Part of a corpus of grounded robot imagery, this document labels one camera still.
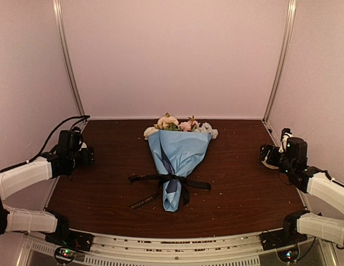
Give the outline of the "light blue flower stem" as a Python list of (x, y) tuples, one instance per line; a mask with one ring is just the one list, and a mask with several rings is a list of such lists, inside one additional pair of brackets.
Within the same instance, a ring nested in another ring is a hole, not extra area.
[(218, 130), (214, 129), (208, 122), (200, 124), (194, 131), (209, 134), (212, 139), (216, 139), (219, 134)]

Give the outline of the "black ribbon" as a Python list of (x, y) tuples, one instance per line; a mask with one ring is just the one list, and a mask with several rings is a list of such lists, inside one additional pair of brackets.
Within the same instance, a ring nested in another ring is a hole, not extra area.
[(159, 191), (162, 190), (163, 209), (167, 212), (176, 212), (182, 200), (182, 205), (186, 206), (190, 203), (190, 193), (188, 187), (198, 188), (201, 190), (211, 190), (211, 184), (207, 182), (193, 181), (187, 177), (178, 177), (175, 175), (135, 175), (128, 178), (130, 183), (146, 180), (157, 180), (157, 191), (148, 197), (141, 199), (129, 207), (131, 209), (142, 208), (144, 205), (157, 199)]

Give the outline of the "large pink peony stem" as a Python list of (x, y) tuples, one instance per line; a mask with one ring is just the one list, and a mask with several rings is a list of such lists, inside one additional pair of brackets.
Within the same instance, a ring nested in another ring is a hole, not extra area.
[(199, 128), (200, 123), (196, 120), (195, 116), (188, 117), (188, 121), (179, 124), (179, 130), (183, 132), (193, 132)]

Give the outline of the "white rose stem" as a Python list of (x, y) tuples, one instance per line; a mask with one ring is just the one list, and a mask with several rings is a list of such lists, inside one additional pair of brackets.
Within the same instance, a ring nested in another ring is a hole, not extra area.
[(145, 129), (143, 136), (145, 140), (160, 130), (178, 130), (179, 129), (179, 121), (176, 117), (171, 116), (168, 112), (165, 113), (164, 116), (160, 117), (156, 124), (151, 127)]

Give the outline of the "blue wrapping paper sheet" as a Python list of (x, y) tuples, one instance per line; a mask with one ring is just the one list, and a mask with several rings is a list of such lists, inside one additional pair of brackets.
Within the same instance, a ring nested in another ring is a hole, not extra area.
[(190, 179), (189, 175), (205, 157), (211, 136), (199, 132), (160, 130), (147, 141), (158, 174)]

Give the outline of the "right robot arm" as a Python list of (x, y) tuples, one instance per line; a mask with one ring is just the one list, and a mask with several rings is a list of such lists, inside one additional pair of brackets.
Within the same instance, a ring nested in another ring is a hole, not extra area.
[[(264, 144), (260, 147), (260, 161), (267, 168), (278, 170), (305, 194), (317, 197), (344, 215), (344, 184), (331, 177), (328, 171), (307, 165), (307, 142), (285, 134), (281, 146)], [(284, 219), (279, 232), (281, 243), (289, 245), (301, 234), (312, 235), (332, 242), (344, 249), (344, 219), (335, 219), (297, 211)]]

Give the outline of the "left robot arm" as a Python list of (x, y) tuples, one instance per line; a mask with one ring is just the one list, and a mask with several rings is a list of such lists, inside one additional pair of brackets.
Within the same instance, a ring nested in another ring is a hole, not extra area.
[(62, 246), (74, 241), (67, 217), (55, 211), (33, 211), (6, 206), (9, 196), (42, 181), (71, 176), (81, 166), (95, 163), (94, 149), (84, 142), (81, 122), (89, 116), (74, 116), (74, 124), (59, 133), (57, 144), (48, 152), (43, 146), (31, 159), (0, 170), (0, 235), (6, 232), (39, 232), (48, 234)]

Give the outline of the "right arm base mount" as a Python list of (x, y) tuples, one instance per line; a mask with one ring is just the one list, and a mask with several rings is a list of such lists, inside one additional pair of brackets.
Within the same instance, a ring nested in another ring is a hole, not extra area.
[(308, 239), (296, 229), (294, 222), (286, 221), (281, 229), (262, 231), (259, 235), (264, 251), (275, 250), (278, 259), (284, 263), (295, 263), (300, 259), (299, 244)]

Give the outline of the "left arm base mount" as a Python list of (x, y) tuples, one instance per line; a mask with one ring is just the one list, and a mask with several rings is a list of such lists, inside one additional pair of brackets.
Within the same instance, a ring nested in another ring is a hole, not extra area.
[(90, 252), (94, 236), (90, 233), (69, 230), (67, 234), (44, 233), (45, 241), (55, 244), (53, 258), (59, 265), (67, 265)]

